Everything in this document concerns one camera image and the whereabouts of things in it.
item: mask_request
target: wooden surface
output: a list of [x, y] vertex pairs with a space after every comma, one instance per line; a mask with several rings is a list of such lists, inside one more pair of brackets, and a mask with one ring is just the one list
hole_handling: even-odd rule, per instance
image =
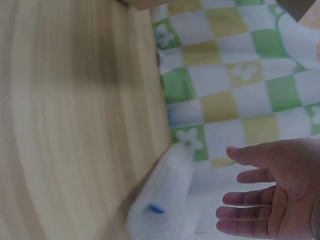
[[120, 0], [126, 3], [131, 4], [132, 6], [135, 6], [136, 8], [140, 10], [144, 9], [150, 9], [162, 4], [167, 4], [171, 2], [176, 2], [178, 0]]
[[148, 12], [0, 1], [0, 240], [126, 240], [169, 146]]

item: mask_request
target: white square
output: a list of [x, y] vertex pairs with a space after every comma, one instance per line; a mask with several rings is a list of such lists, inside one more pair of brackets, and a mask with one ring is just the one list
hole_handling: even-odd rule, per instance
[[277, 112], [275, 116], [279, 126], [280, 139], [300, 139], [311, 135], [311, 121], [304, 107]]
[[215, 39], [205, 11], [184, 12], [170, 17], [172, 26], [183, 46], [204, 43]]
[[168, 6], [166, 4], [151, 9], [152, 23], [159, 22], [169, 17]]
[[289, 76], [295, 73], [297, 63], [290, 58], [261, 60], [264, 80]]
[[251, 34], [242, 33], [216, 39], [224, 64], [237, 64], [260, 60]]
[[236, 7], [235, 0], [201, 0], [204, 9], [225, 9]]
[[310, 138], [311, 139], [320, 139], [320, 133], [318, 133], [316, 135], [312, 135]]
[[158, 53], [160, 57], [159, 70], [161, 75], [184, 66], [182, 49], [180, 47], [168, 50], [159, 50]]
[[304, 105], [320, 102], [320, 71], [305, 71], [294, 75], [300, 100]]
[[238, 10], [250, 32], [276, 27], [276, 19], [266, 5], [239, 6]]
[[204, 124], [204, 111], [198, 99], [170, 104], [167, 110], [173, 128]]
[[265, 82], [253, 83], [232, 91], [241, 118], [253, 118], [273, 112]]
[[198, 98], [228, 91], [232, 88], [223, 64], [187, 67]]
[[246, 144], [245, 130], [239, 119], [205, 124], [204, 135], [210, 160], [225, 158], [228, 146], [244, 147]]

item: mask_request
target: yellow square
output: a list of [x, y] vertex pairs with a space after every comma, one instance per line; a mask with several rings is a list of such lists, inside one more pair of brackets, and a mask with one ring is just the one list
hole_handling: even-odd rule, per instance
[[236, 7], [209, 9], [205, 12], [216, 38], [248, 32], [247, 25]]
[[222, 62], [217, 43], [214, 40], [184, 46], [182, 51], [185, 66], [213, 65]]
[[230, 165], [235, 164], [236, 162], [231, 160], [230, 158], [226, 157], [226, 158], [220, 158], [220, 159], [215, 159], [211, 161], [211, 166], [214, 169], [218, 169], [218, 168], [223, 168], [223, 167], [227, 167]]
[[245, 131], [245, 144], [248, 146], [280, 139], [279, 125], [276, 115], [269, 114], [242, 120]]
[[200, 0], [183, 0], [168, 3], [168, 12], [170, 16], [186, 12], [195, 12], [202, 9]]
[[226, 65], [233, 88], [261, 82], [264, 80], [260, 61]]
[[237, 119], [239, 116], [235, 97], [231, 91], [205, 96], [200, 101], [205, 123]]

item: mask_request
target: hand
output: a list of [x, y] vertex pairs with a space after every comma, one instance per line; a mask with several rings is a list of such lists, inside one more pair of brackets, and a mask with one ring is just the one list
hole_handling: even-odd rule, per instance
[[245, 148], [229, 147], [228, 156], [258, 169], [240, 173], [242, 184], [276, 185], [251, 192], [231, 192], [216, 211], [217, 229], [257, 239], [311, 240], [320, 226], [320, 140], [295, 139]]

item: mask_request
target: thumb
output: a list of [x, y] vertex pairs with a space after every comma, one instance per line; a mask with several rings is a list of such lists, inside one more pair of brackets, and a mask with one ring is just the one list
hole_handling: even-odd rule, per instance
[[227, 155], [241, 165], [251, 165], [257, 168], [269, 169], [274, 159], [284, 154], [287, 146], [296, 140], [280, 140], [267, 142], [244, 148], [228, 147]]

